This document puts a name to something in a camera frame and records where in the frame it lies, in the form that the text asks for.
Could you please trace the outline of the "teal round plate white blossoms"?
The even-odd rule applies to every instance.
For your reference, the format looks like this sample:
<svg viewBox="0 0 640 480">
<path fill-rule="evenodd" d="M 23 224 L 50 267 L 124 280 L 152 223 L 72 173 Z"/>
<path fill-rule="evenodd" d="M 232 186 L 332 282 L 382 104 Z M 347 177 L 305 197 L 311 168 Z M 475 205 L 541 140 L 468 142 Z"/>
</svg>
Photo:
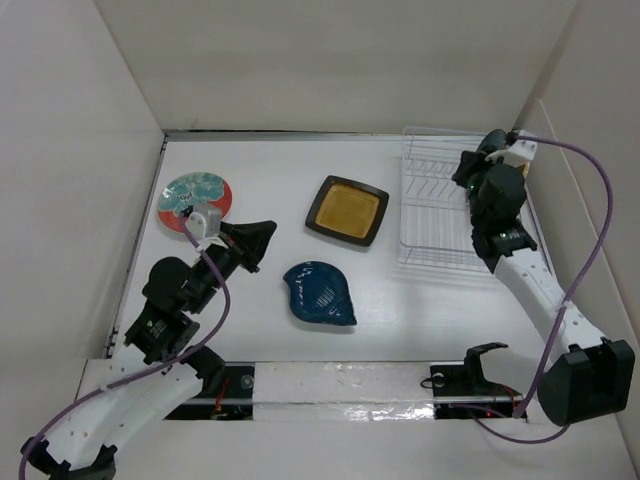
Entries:
<svg viewBox="0 0 640 480">
<path fill-rule="evenodd" d="M 508 133 L 502 129 L 490 131 L 479 144 L 477 151 L 490 155 L 494 152 L 504 150 L 507 147 Z"/>
</svg>

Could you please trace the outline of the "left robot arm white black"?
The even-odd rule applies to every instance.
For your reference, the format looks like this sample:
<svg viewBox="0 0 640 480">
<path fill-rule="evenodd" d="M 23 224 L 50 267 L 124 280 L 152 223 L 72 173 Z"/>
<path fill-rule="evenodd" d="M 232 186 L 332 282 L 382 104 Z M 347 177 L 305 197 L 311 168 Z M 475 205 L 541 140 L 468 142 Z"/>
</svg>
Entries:
<svg viewBox="0 0 640 480">
<path fill-rule="evenodd" d="M 204 245 L 188 233 L 199 254 L 189 265 L 164 257 L 142 290 L 144 307 L 120 335 L 97 386 L 56 414 L 21 449 L 19 478 L 33 466 L 51 479 L 112 479 L 123 448 L 184 401 L 222 387 L 225 362 L 207 343 L 192 339 L 202 312 L 218 292 L 230 312 L 227 279 L 237 268 L 256 273 L 276 231 L 273 221 L 223 223 L 220 243 Z"/>
</svg>

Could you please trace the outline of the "brown black square plate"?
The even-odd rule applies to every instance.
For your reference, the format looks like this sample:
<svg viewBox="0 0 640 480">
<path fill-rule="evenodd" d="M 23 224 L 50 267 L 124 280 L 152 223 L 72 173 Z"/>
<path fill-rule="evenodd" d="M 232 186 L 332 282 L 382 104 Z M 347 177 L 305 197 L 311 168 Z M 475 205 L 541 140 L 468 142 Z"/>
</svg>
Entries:
<svg viewBox="0 0 640 480">
<path fill-rule="evenodd" d="M 305 219 L 310 230 L 359 247 L 370 247 L 389 203 L 386 191 L 329 175 Z"/>
</svg>

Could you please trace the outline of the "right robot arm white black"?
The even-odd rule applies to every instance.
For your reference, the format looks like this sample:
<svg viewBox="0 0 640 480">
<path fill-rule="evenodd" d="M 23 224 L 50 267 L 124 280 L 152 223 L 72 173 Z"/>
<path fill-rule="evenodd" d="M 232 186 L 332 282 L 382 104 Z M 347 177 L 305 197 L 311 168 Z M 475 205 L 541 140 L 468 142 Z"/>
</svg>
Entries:
<svg viewBox="0 0 640 480">
<path fill-rule="evenodd" d="M 518 218 L 526 199 L 521 171 L 482 151 L 465 151 L 452 180 L 467 194 L 476 254 L 546 342 L 528 394 L 561 427 L 624 410 L 633 349 L 591 324 L 549 272 Z"/>
</svg>

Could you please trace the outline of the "dark blue leaf-shaped plate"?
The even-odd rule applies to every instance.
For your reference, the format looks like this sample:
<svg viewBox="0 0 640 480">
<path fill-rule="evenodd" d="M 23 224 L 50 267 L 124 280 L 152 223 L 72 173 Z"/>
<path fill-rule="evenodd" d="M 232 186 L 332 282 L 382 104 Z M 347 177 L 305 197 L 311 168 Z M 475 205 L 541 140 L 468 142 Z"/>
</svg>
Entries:
<svg viewBox="0 0 640 480">
<path fill-rule="evenodd" d="M 283 276 L 288 305 L 299 320 L 314 325 L 355 327 L 357 319 L 345 275 L 321 261 L 291 267 Z"/>
</svg>

